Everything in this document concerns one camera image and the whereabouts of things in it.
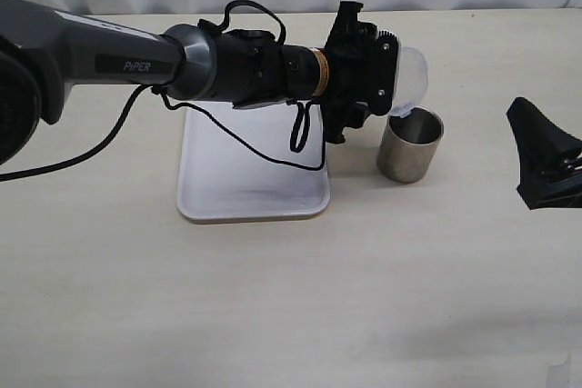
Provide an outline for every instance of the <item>stainless steel cup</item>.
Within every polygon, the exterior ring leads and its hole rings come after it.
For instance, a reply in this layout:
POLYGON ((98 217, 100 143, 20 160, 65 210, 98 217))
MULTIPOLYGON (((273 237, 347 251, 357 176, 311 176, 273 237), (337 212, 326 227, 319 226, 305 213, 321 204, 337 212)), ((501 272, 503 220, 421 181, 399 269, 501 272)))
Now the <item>stainless steel cup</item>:
POLYGON ((444 132, 440 117, 420 106, 404 118, 389 116, 376 158, 378 169, 402 184, 420 181, 444 132))

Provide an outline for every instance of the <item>white plastic tray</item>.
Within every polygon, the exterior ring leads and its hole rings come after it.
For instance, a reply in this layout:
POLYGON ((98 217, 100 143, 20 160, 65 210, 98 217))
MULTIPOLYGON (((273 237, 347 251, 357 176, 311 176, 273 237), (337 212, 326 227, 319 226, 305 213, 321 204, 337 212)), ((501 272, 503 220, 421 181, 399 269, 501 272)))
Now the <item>white plastic tray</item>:
MULTIPOLYGON (((286 104, 234 110, 227 103, 200 104, 261 152, 316 166, 321 160, 319 109, 311 108, 311 132, 300 154, 289 150, 296 108, 286 104)), ((252 154, 203 114, 188 110, 178 177, 177 206, 195 221, 308 218, 330 199, 327 168, 309 172, 271 164, 252 154)))

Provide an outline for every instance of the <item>black wire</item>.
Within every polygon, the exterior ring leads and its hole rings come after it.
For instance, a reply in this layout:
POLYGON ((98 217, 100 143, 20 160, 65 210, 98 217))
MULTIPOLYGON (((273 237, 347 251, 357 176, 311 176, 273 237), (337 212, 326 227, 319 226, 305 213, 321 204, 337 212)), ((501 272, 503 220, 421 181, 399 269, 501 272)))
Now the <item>black wire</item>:
POLYGON ((156 92, 161 94, 162 99, 164 100, 164 105, 170 111, 175 111, 175 110, 180 109, 180 108, 190 108, 190 109, 193 109, 193 110, 205 115, 206 117, 208 117, 208 119, 212 123, 214 123, 217 127, 219 127, 223 132, 225 132, 226 134, 233 137, 240 144, 242 144, 244 147, 246 147, 248 150, 250 150, 253 154, 256 154, 257 156, 263 158, 265 161, 268 161, 269 163, 286 165, 289 167, 295 167, 295 168, 299 168, 301 170, 307 170, 310 172, 318 172, 319 170, 323 169, 326 166, 326 141, 324 140, 323 135, 322 135, 322 140, 321 140, 321 162, 318 166, 309 166, 309 165, 303 165, 303 164, 298 164, 298 163, 292 163, 292 162, 284 161, 284 160, 280 160, 280 159, 275 159, 275 158, 268 156, 268 155, 260 152, 259 150, 255 149, 251 144, 247 143, 240 136, 238 136, 233 131, 228 129, 226 126, 224 126, 222 123, 220 123, 206 109, 204 109, 196 104, 190 104, 187 102, 181 102, 179 104, 171 104, 165 90, 157 90, 156 92))
MULTIPOLYGON (((256 150, 252 145, 247 143, 240 136, 238 136, 237 134, 235 134, 234 132, 229 130, 227 127, 225 127, 218 120, 216 120, 214 118, 214 116, 211 115, 206 109, 201 108, 200 106, 197 106, 195 104, 187 104, 184 102, 180 103, 180 104, 171 104, 168 97, 167 97, 167 93, 166 93, 165 89, 163 89, 163 88, 160 89, 159 87, 152 86, 152 85, 139 85, 134 90, 134 92, 129 96, 129 99, 127 99, 127 102, 125 103, 124 109, 122 110, 121 114, 119 115, 119 118, 115 122, 115 125, 111 129, 111 132, 109 132, 109 134, 103 139, 103 141, 101 143, 99 143, 98 145, 96 145, 94 148, 92 148, 88 152, 85 152, 84 154, 80 154, 79 156, 77 156, 75 158, 71 158, 71 159, 68 159, 66 161, 62 161, 62 162, 57 163, 57 164, 46 165, 44 167, 38 167, 38 168, 31 168, 29 170, 22 170, 19 172, 0 174, 0 182, 14 181, 16 179, 24 179, 26 177, 33 177, 33 176, 38 176, 41 174, 47 174, 47 173, 52 173, 52 172, 56 172, 59 170, 64 170, 68 167, 72 167, 73 165, 81 164, 83 161, 86 161, 87 159, 92 158, 93 156, 95 156, 96 154, 101 152, 103 149, 105 149, 108 145, 110 145, 111 142, 113 142, 113 140, 115 139, 117 134, 119 134, 119 131, 121 131, 121 128, 123 127, 125 120, 127 119, 127 116, 129 115, 129 111, 131 110, 132 106, 134 105, 135 101, 137 100, 137 97, 139 97, 139 95, 142 94, 147 88, 152 88, 152 91, 154 92, 154 94, 161 95, 162 100, 164 101, 164 105, 166 106, 167 109, 169 109, 171 111, 175 111, 175 110, 183 108, 183 107, 188 107, 188 108, 191 108, 191 109, 198 111, 199 113, 204 114, 214 124, 216 124, 216 126, 218 126, 224 132, 226 132, 227 134, 232 136, 235 140, 237 140, 240 144, 242 144, 248 150, 250 150, 254 154, 260 156, 261 158, 265 159, 269 163, 287 165, 290 167, 295 167, 295 168, 299 168, 299 169, 307 170, 307 171, 311 171, 311 172, 317 172, 317 171, 323 169, 324 166, 326 165, 326 142, 323 140, 323 138, 322 138, 322 147, 321 147, 321 164, 318 166, 312 167, 312 166, 308 166, 308 165, 291 163, 288 161, 275 159, 275 158, 272 158, 272 157, 270 157, 266 154, 263 154, 262 152, 256 150)), ((306 121, 306 128, 308 129, 308 127, 309 127, 309 122, 307 120, 306 121)))
POLYGON ((84 154, 80 154, 79 156, 77 156, 75 158, 68 159, 68 160, 63 161, 61 163, 51 164, 51 165, 47 165, 44 167, 32 168, 30 170, 23 170, 20 172, 0 174, 0 182, 14 181, 16 179, 23 179, 25 177, 33 177, 33 176, 38 176, 40 174, 47 174, 47 173, 56 172, 58 170, 63 170, 63 169, 66 169, 68 167, 72 167, 73 165, 81 164, 83 161, 86 161, 87 159, 92 158, 93 156, 95 156, 96 154, 101 152, 103 149, 105 149, 109 144, 111 144, 111 142, 115 139, 117 134, 119 134, 119 131, 121 130, 122 126, 124 125, 124 122, 127 119, 127 116, 129 115, 129 111, 131 110, 131 107, 134 105, 137 97, 140 94, 142 94, 150 86, 151 85, 139 85, 135 89, 135 91, 129 96, 127 103, 125 103, 124 109, 121 112, 121 115, 119 115, 119 118, 117 119, 117 122, 113 126, 113 129, 111 129, 111 132, 109 133, 109 135, 106 136, 105 139, 101 143, 96 145, 94 148, 92 148, 88 152, 85 152, 84 154))

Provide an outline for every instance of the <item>beige table surface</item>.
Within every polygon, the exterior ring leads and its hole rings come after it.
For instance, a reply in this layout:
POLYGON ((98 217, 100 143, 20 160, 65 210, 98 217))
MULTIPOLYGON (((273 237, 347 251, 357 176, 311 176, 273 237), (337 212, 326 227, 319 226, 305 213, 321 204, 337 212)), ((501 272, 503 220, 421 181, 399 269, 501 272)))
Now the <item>beige table surface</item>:
MULTIPOLYGON (((582 11, 361 18, 426 55, 424 105, 446 125, 426 179, 378 174, 378 118, 331 148, 316 219, 192 224, 184 113, 144 95, 92 161, 0 185, 1 387, 543 388, 569 353, 582 385, 582 215, 526 209, 505 116, 523 95, 582 136, 582 11)), ((289 43, 321 45, 334 15, 284 19, 289 43)), ((3 170, 85 151, 131 89, 77 87, 3 170)))

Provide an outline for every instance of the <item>robotic arm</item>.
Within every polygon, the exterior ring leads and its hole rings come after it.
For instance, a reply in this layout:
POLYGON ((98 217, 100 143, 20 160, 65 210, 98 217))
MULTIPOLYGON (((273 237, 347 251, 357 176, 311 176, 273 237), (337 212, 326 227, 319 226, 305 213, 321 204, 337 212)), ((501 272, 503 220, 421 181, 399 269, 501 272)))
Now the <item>robotic arm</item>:
POLYGON ((0 0, 0 164, 28 141, 40 119, 55 124, 78 84, 151 85, 178 101, 236 109, 312 101, 325 141, 390 111, 400 43, 359 22, 363 6, 342 2, 322 48, 286 45, 284 24, 251 1, 228 4, 216 25, 175 25, 161 35, 29 3, 0 0), (227 32, 230 12, 251 6, 280 25, 227 32))

